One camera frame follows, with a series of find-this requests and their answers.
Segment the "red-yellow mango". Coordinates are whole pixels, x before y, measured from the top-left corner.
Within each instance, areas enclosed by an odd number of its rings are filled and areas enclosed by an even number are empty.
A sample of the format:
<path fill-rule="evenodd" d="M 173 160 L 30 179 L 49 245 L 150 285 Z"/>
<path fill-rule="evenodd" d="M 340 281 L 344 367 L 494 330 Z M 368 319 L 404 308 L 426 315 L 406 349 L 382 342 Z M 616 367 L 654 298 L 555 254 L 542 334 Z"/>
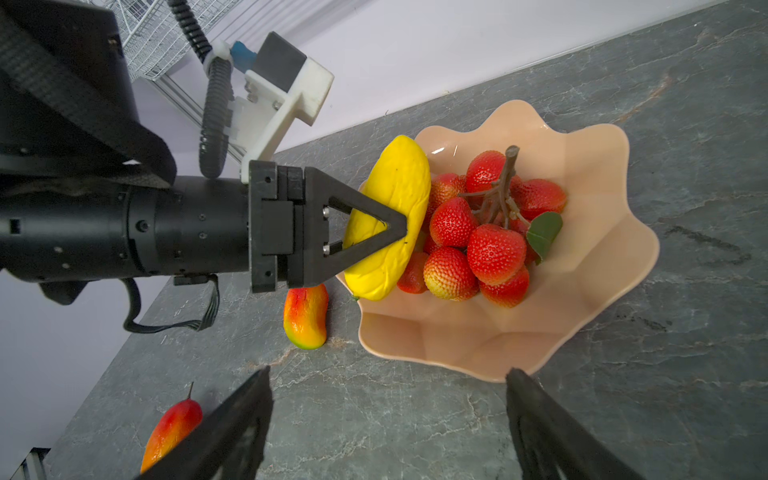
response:
<path fill-rule="evenodd" d="M 154 428 L 145 447 L 141 474 L 166 456 L 202 422 L 202 408 L 191 398 L 193 387 L 194 384 L 191 384 L 187 398 L 167 410 Z"/>
<path fill-rule="evenodd" d="M 290 289 L 286 295 L 283 327 L 298 348 L 314 350 L 327 340 L 326 315 L 329 296 L 324 284 Z"/>

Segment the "pink scalloped fruit bowl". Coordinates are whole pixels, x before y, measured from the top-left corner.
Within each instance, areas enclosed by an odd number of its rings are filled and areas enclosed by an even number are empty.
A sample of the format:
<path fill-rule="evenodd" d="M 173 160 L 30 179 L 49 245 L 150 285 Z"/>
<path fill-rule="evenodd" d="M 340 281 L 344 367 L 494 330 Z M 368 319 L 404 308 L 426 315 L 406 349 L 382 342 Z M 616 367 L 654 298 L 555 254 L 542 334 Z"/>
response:
<path fill-rule="evenodd" d="M 362 346 L 492 382 L 540 369 L 658 259 L 629 207 L 629 152 L 618 126 L 560 133 L 521 100 L 469 132 L 375 144 L 358 187 L 410 220 L 341 275 Z"/>

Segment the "camera right gripper right finger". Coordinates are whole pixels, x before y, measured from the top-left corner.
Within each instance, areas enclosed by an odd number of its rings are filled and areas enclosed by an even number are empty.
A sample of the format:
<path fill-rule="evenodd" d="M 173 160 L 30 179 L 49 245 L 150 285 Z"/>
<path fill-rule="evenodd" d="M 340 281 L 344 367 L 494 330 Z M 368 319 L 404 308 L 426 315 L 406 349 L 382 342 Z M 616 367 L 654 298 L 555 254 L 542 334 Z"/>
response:
<path fill-rule="evenodd" d="M 524 479 L 639 479 L 524 371 L 506 375 L 509 427 Z"/>

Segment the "red strawberry bunch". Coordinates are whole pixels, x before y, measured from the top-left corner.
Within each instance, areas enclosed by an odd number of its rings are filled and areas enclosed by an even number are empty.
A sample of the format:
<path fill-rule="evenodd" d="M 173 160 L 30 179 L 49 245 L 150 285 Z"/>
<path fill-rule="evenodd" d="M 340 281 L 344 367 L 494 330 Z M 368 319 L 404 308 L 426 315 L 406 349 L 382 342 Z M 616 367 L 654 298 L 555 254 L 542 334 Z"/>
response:
<path fill-rule="evenodd" d="M 546 179 L 522 179 L 520 149 L 478 154 L 465 174 L 433 178 L 422 247 L 397 282 L 407 294 L 450 301 L 476 295 L 514 308 L 527 295 L 531 266 L 559 235 L 566 191 Z"/>

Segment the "camera right gripper left finger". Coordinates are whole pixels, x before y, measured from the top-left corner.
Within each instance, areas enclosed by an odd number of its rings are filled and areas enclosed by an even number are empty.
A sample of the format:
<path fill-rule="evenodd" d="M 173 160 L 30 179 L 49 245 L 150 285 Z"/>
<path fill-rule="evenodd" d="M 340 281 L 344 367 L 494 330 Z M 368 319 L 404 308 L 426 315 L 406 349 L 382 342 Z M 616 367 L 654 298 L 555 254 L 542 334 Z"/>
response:
<path fill-rule="evenodd" d="M 270 368 L 258 370 L 141 479 L 254 479 L 273 412 Z"/>

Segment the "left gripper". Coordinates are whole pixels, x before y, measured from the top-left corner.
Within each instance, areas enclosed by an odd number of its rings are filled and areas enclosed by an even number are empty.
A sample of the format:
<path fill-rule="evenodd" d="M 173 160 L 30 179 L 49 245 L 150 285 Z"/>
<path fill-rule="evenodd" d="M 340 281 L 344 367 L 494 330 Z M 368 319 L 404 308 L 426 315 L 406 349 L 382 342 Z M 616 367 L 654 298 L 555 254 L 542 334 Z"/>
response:
<path fill-rule="evenodd" d="M 407 217 L 323 171 L 248 164 L 251 291 L 319 285 L 405 238 Z M 348 240 L 333 242 L 328 211 L 346 216 Z"/>

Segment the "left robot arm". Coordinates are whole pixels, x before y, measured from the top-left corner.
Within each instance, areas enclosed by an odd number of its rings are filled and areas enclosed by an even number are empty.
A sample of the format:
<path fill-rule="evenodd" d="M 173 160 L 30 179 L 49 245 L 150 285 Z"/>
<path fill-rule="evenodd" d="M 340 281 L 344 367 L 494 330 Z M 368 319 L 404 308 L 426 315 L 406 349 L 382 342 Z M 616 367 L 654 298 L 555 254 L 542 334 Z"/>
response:
<path fill-rule="evenodd" d="M 208 79 L 199 168 L 181 176 L 137 117 L 115 14 L 78 1 L 1 5 L 1 267 L 60 304 L 90 283 L 247 272 L 256 292 L 314 286 L 406 235 L 398 208 L 272 161 L 312 124 L 332 75 L 276 33 L 208 39 L 164 1 Z"/>

